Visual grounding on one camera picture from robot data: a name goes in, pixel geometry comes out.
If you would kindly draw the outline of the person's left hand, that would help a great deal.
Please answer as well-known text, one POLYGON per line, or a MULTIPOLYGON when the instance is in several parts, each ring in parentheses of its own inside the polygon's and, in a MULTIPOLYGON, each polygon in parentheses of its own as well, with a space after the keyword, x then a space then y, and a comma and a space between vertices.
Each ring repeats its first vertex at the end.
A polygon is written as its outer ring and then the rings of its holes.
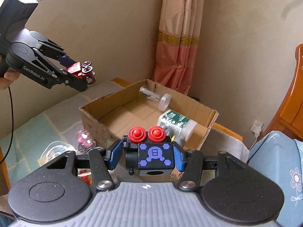
POLYGON ((0 90, 7 89, 14 81, 20 77, 19 72, 7 71, 4 77, 0 78, 0 90))

